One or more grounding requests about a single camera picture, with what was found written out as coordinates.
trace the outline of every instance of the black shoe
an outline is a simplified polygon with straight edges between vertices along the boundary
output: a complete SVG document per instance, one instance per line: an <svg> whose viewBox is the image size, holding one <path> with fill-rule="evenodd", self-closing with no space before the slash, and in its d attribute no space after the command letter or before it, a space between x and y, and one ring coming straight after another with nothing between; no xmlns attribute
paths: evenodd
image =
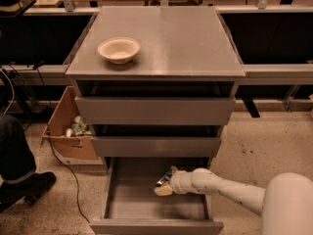
<svg viewBox="0 0 313 235"><path fill-rule="evenodd" d="M25 200L27 203L34 204L51 189L55 182L55 174L45 172L42 174L34 173L19 184L3 183L0 187L0 212L25 196L27 197L27 200Z"/></svg>

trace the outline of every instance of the floor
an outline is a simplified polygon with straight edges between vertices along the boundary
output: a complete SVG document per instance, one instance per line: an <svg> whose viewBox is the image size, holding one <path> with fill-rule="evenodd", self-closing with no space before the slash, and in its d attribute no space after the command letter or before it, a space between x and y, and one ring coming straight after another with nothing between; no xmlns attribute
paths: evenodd
<svg viewBox="0 0 313 235"><path fill-rule="evenodd" d="M287 113L257 106L261 117L252 118L244 106L237 106L224 128L222 146L211 170L217 175L266 187L275 175L292 171L313 179L313 119L309 111ZM41 146L45 123L34 123L25 132L35 155L38 172L57 175L56 185L34 207L23 201L0 214L0 233L94 234L79 213L77 185L71 172L58 162L48 142ZM101 165L71 165L79 182L79 204L89 219L101 215L106 172ZM259 235L261 218L222 196L212 196L215 221L224 222L223 235Z"/></svg>

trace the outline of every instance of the robotic hand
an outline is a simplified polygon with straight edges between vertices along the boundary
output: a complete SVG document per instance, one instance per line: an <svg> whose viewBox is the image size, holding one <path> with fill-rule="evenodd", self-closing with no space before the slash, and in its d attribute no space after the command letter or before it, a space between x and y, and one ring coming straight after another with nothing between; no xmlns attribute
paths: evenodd
<svg viewBox="0 0 313 235"><path fill-rule="evenodd" d="M223 179L205 168L187 172L172 166L157 182L159 196L218 193L262 216L262 235L312 234L313 182L299 174L283 173L267 188Z"/></svg>

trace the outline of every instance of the cabinet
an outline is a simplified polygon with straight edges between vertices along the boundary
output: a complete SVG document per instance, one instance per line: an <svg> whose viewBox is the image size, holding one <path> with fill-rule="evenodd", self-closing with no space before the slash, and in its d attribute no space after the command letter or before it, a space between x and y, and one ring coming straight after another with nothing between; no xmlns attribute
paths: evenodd
<svg viewBox="0 0 313 235"><path fill-rule="evenodd" d="M97 54L117 36L141 45L122 66ZM109 174L95 233L218 234L208 196L153 191L171 165L210 164L245 77L214 8L102 8L67 76Z"/></svg>

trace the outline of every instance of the bowl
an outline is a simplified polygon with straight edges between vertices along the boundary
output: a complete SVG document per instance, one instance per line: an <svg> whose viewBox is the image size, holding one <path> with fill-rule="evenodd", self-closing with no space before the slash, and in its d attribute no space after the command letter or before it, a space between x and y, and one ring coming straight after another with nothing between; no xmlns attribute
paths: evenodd
<svg viewBox="0 0 313 235"><path fill-rule="evenodd" d="M115 37L102 42L98 53L116 65L131 61L140 50L140 44L128 37Z"/></svg>

